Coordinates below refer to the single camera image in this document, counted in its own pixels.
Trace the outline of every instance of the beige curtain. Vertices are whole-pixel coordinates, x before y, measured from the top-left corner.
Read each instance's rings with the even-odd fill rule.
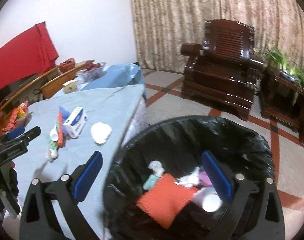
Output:
[[[255,28],[255,47],[278,46],[304,62],[304,13],[295,0],[132,0],[137,56],[143,68],[183,72],[184,42],[201,43],[204,20],[238,20]]]

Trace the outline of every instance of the potted plant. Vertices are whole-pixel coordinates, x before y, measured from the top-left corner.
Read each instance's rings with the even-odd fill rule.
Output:
[[[280,75],[291,82],[298,82],[304,91],[304,71],[299,69],[294,62],[292,62],[293,65],[290,65],[286,54],[283,54],[278,48],[266,49],[264,54],[270,67],[279,69]]]
[[[298,82],[298,78],[293,75],[295,67],[289,65],[287,54],[283,54],[278,48],[266,49],[264,54],[275,74],[280,74],[291,82]]]

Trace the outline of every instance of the light blue tablecloth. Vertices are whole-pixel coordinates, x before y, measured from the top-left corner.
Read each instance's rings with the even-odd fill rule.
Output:
[[[142,69],[133,63],[110,66],[104,75],[90,83],[83,84],[80,90],[90,90],[95,88],[116,88],[127,85],[145,85]],[[64,95],[63,90],[58,91],[52,98]]]
[[[57,180],[62,174],[72,174],[78,165],[87,162],[94,151],[100,151],[103,155],[103,167],[85,201],[79,203],[78,207],[95,233],[103,239],[104,227],[101,214],[104,209],[102,203],[104,180],[144,89],[143,85],[91,89],[77,91],[31,105],[28,109],[32,113],[32,119],[26,126],[26,131],[38,125],[42,133],[31,141],[26,154],[15,159],[19,200],[21,202],[25,200],[33,178],[39,178],[42,182],[49,182]],[[47,152],[45,135],[49,134],[56,122],[59,106],[63,106],[70,112],[75,107],[83,106],[88,121],[79,138],[66,141],[65,147],[59,149],[58,159],[49,163],[45,158]],[[101,146],[94,142],[90,134],[91,126],[96,122],[107,123],[112,128],[108,141]],[[54,201],[53,206],[64,234],[68,238],[74,239],[56,201]]]

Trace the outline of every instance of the tissue box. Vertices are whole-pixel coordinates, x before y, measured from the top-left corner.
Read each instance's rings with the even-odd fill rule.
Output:
[[[87,115],[82,106],[76,107],[67,120],[63,123],[69,136],[71,138],[77,138],[87,121]]]

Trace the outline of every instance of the orange sponge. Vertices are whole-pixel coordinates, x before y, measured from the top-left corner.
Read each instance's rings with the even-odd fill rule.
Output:
[[[174,184],[176,179],[164,174],[155,186],[137,201],[137,206],[150,215],[159,225],[168,229],[176,215],[190,202],[197,188]]]

